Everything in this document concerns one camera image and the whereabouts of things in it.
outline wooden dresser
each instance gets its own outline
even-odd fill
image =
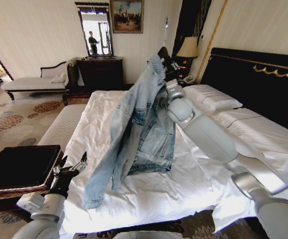
[[[77,62],[88,91],[124,89],[121,57],[94,56]]]

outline white cushion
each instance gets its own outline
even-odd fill
[[[54,76],[52,80],[50,81],[50,83],[60,83],[60,82],[65,82],[65,80],[66,80],[66,74],[65,72],[61,72],[57,74],[56,76]]]
[[[184,92],[194,106],[208,116],[242,106],[236,99],[208,85],[184,87]]]
[[[1,86],[5,91],[10,90],[43,90],[43,89],[65,89],[63,82],[50,83],[52,78],[24,77]]]

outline jacket sleeve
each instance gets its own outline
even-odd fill
[[[101,204],[105,189],[116,165],[123,134],[134,110],[137,88],[135,84],[114,111],[110,123],[111,145],[86,183],[83,196],[83,207],[85,209],[97,208]]]

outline jacket collar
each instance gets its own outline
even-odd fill
[[[152,55],[148,62],[152,65],[153,71],[156,75],[162,77],[163,79],[166,77],[164,65],[157,54]]]

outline cream wall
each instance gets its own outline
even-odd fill
[[[15,79],[85,55],[72,0],[0,0],[0,60]]]
[[[114,54],[123,57],[125,82],[135,82],[148,57],[163,45],[167,16],[166,46],[172,49],[181,2],[145,0],[144,33],[112,35]],[[0,60],[15,79],[40,76],[41,66],[87,54],[74,0],[0,0]]]
[[[168,16],[166,47],[172,53],[182,0],[144,0],[143,34],[113,34],[116,56],[123,57],[124,78],[134,83],[146,60],[163,46]]]
[[[211,37],[223,3],[224,0],[212,1],[209,10],[214,11],[211,14],[209,11],[203,29],[207,39]],[[193,63],[191,72],[194,74],[204,56],[205,42],[198,46],[201,54]],[[288,1],[228,0],[212,47],[288,54]]]

